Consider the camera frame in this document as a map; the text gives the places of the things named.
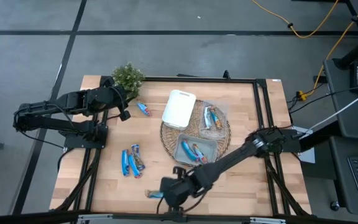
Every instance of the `clear plastic container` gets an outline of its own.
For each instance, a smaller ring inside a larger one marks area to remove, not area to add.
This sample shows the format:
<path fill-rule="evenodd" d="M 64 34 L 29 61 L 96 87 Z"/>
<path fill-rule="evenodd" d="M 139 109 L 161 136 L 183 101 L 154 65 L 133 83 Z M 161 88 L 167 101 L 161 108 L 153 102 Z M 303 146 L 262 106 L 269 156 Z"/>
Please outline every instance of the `clear plastic container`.
<path fill-rule="evenodd" d="M 204 101 L 201 107 L 200 136 L 207 139 L 220 140 L 226 136 L 228 105 L 217 101 Z M 221 126 L 214 122 L 213 115 Z"/>
<path fill-rule="evenodd" d="M 185 164 L 194 165 L 194 166 L 201 164 L 200 162 L 192 161 L 186 155 L 185 150 L 181 146 L 181 142 L 184 139 L 187 139 L 189 147 L 191 147 L 193 144 L 197 144 L 200 151 L 207 158 L 208 162 L 216 161 L 216 154 L 218 153 L 218 143 L 215 140 L 200 139 L 200 138 L 188 136 L 187 134 L 184 133 L 179 134 L 177 146 L 175 148 L 175 151 L 173 152 L 173 158 L 176 161 Z"/>

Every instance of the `round wicker tray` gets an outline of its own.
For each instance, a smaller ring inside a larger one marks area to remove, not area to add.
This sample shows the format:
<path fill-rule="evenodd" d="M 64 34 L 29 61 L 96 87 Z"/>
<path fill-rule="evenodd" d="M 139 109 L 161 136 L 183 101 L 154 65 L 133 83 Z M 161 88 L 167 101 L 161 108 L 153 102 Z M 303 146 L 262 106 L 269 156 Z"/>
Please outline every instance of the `round wicker tray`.
<path fill-rule="evenodd" d="M 200 129 L 200 121 L 202 118 L 201 108 L 203 107 L 203 101 L 196 100 L 196 103 L 193 108 L 193 112 L 191 113 L 190 122 L 187 128 L 184 131 L 180 131 L 177 129 L 169 128 L 161 122 L 160 128 L 160 137 L 162 145 L 164 146 L 166 152 L 173 159 L 173 152 L 175 151 L 178 135 L 180 133 L 185 133 L 189 136 L 193 136 L 196 138 L 202 138 L 199 133 Z M 230 145 L 231 131 L 229 121 L 226 121 L 226 135 L 224 138 L 220 140 L 216 140 L 218 143 L 218 154 L 216 155 L 216 160 L 220 159 L 223 154 L 227 151 Z M 183 162 L 179 162 L 186 166 L 194 166 L 193 164 L 186 164 Z"/>

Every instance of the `potted plant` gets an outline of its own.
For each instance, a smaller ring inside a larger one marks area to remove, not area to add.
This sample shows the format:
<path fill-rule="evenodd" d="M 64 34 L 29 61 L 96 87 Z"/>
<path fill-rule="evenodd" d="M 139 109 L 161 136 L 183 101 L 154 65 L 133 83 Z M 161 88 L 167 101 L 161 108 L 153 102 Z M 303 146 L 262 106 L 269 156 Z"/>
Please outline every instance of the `potted plant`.
<path fill-rule="evenodd" d="M 128 63 L 125 66 L 116 68 L 111 75 L 116 85 L 120 85 L 125 89 L 127 98 L 139 96 L 139 88 L 144 80 L 144 74 L 139 69 Z"/>

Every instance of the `white container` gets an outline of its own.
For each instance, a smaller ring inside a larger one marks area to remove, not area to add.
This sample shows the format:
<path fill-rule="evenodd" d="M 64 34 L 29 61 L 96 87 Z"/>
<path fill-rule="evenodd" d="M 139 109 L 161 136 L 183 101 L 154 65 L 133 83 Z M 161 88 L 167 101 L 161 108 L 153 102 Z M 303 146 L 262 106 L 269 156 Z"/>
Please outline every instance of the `white container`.
<path fill-rule="evenodd" d="M 162 121 L 164 125 L 183 131 L 190 121 L 196 96 L 180 90 L 172 90 L 165 107 Z"/>

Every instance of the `wooden tabletop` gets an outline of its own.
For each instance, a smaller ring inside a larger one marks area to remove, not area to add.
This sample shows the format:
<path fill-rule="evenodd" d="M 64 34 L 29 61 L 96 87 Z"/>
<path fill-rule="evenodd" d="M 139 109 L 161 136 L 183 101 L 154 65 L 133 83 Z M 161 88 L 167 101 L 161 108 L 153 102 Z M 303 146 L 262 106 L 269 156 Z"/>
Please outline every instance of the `wooden tabletop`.
<path fill-rule="evenodd" d="M 99 87 L 100 76 L 86 75 L 81 89 Z M 274 124 L 278 127 L 290 125 L 287 104 L 280 80 L 267 80 L 268 93 Z M 258 128 L 253 87 L 244 83 L 191 83 L 191 82 L 145 82 L 140 89 L 152 117 L 146 117 L 134 102 L 129 103 L 131 118 L 108 121 L 109 132 L 106 147 L 101 152 L 92 208 L 94 212 L 155 213 L 159 199 L 147 198 L 145 190 L 158 190 L 162 177 L 174 177 L 173 166 L 178 165 L 164 150 L 160 140 L 162 113 L 172 90 L 182 90 L 196 95 L 199 100 L 224 101 L 229 105 L 228 120 L 231 126 L 231 144 L 228 152 L 238 148 L 244 138 Z M 262 89 L 259 90 L 264 122 L 267 117 Z M 110 110 L 109 115 L 118 110 Z M 74 121 L 91 119 L 82 115 L 74 116 Z M 123 177 L 121 172 L 121 152 L 130 149 L 132 144 L 140 145 L 140 154 L 146 166 L 143 176 Z M 74 149 L 61 163 L 50 208 L 59 206 L 73 190 L 80 176 L 84 149 Z M 296 201 L 307 212 L 311 212 L 302 169 L 298 160 L 291 154 L 281 155 L 286 186 Z M 84 188 L 80 208 L 85 207 L 87 185 Z M 279 211 L 283 212 L 280 191 L 276 186 Z M 189 198 L 182 206 L 188 208 L 197 201 Z M 168 206 L 163 202 L 160 212 Z M 195 215 L 271 215 L 269 190 L 264 161 L 248 158 L 223 173 L 204 200 L 188 212 Z"/>

